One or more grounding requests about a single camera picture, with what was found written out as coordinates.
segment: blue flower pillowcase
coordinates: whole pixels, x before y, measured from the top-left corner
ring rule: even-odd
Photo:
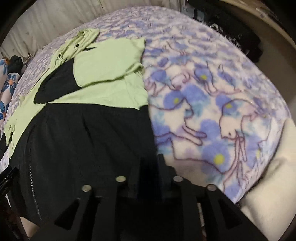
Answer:
[[[6,59],[0,60],[0,125],[5,120],[9,103],[17,86],[20,75],[18,73],[8,74],[8,61]]]

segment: metal screw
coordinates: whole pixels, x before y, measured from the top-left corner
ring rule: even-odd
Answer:
[[[122,182],[124,182],[125,180],[126,180],[126,177],[124,177],[124,176],[118,176],[118,177],[116,178],[116,181],[119,182],[119,183],[122,183]]]
[[[91,190],[91,186],[90,185],[84,185],[82,188],[81,188],[82,191],[84,192],[89,192]]]
[[[207,186],[207,189],[209,190],[209,191],[216,191],[217,190],[217,187],[214,185],[214,184],[210,184],[210,185],[208,185]]]
[[[174,177],[173,177],[173,180],[174,180],[175,182],[179,183],[179,182],[183,181],[183,177],[180,177],[180,176],[174,176]]]

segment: light green shirt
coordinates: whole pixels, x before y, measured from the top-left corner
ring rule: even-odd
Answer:
[[[135,109],[148,104],[148,94],[141,75],[143,66],[140,63],[145,48],[144,39],[109,39],[91,44],[98,34],[98,29],[80,31],[53,54],[48,69],[39,77],[4,127],[9,157],[28,124],[46,105],[33,102],[41,83],[73,57],[75,81],[83,88],[50,103],[101,104]],[[94,49],[83,51],[86,47]]]

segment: purple patterned bedspread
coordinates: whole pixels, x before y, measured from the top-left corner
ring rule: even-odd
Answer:
[[[5,122],[53,52],[83,28],[99,28],[97,42],[146,38],[143,79],[159,153],[179,175],[198,185],[214,183],[237,202],[270,161],[289,110],[274,85],[239,49],[176,11],[122,9],[53,40],[20,79]],[[6,153],[2,170],[8,161]]]

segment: black plastic mount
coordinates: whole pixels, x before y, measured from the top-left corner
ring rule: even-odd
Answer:
[[[208,241],[267,241],[216,186],[196,186],[177,176],[162,155],[156,166],[141,160],[128,179],[114,180],[107,190],[84,186],[31,241],[201,241],[205,239],[197,203]]]

